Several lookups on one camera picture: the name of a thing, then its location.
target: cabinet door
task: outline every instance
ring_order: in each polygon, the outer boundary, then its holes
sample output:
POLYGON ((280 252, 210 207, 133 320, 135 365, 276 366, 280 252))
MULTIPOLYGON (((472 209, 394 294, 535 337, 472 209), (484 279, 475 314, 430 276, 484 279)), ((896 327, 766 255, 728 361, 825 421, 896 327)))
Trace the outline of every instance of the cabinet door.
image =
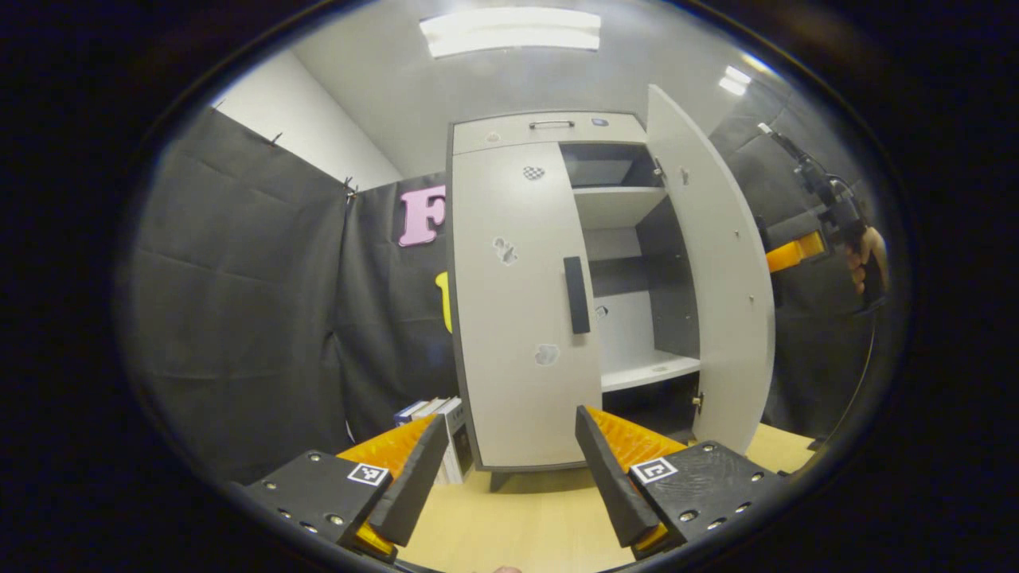
POLYGON ((647 146, 665 174, 697 297, 704 402, 693 431, 742 454, 764 412, 774 360, 764 247, 729 167, 657 86, 649 88, 647 146))
POLYGON ((454 155, 449 194, 453 331, 481 466, 582 462, 577 406, 600 407, 601 375, 597 333, 574 333, 564 258, 580 257, 591 328, 595 317, 559 147, 454 155))

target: ceiling light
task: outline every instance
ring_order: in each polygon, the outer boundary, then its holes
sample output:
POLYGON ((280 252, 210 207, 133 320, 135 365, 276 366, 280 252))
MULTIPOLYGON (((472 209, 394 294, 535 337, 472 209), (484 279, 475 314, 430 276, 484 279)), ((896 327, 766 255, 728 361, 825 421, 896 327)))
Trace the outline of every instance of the ceiling light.
POLYGON ((743 73, 742 71, 740 71, 739 69, 736 69, 735 67, 733 67, 731 65, 728 66, 728 67, 726 67, 726 75, 732 77, 738 84, 743 84, 744 86, 746 86, 747 84, 750 83, 750 76, 749 75, 747 75, 746 73, 743 73))
POLYGON ((597 50, 601 17, 559 8, 481 8, 421 21, 432 57, 495 48, 597 50))
POLYGON ((728 75, 726 77, 722 77, 721 82, 718 82, 718 85, 725 88, 726 90, 729 90, 730 92, 736 94, 737 96, 742 96, 747 91, 746 84, 740 84, 739 82, 733 80, 732 77, 729 77, 728 75))

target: metal drawer handle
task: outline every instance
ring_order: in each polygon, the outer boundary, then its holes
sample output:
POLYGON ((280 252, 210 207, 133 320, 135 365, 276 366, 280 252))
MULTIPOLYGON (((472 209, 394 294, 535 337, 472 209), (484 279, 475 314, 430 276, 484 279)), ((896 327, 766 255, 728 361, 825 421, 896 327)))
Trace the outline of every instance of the metal drawer handle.
POLYGON ((536 129, 542 123, 567 123, 571 127, 575 125, 573 119, 543 119, 541 121, 531 121, 531 128, 536 129))

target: black door handle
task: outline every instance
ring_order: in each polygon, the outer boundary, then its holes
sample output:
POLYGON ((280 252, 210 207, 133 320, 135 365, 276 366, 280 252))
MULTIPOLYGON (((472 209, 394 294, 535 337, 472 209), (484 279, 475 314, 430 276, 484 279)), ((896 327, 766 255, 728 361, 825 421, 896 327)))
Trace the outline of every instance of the black door handle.
POLYGON ((580 257, 564 257, 562 266, 567 272, 567 296, 570 298, 574 334, 590 332, 591 320, 587 313, 587 291, 584 290, 584 269, 580 257))

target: white wall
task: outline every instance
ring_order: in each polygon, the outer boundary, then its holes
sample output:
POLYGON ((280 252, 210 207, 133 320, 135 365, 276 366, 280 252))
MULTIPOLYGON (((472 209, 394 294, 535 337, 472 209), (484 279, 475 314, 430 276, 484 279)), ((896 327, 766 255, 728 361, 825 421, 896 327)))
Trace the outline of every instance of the white wall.
POLYGON ((362 190, 404 178, 332 96, 286 50, 210 102, 231 119, 362 190))

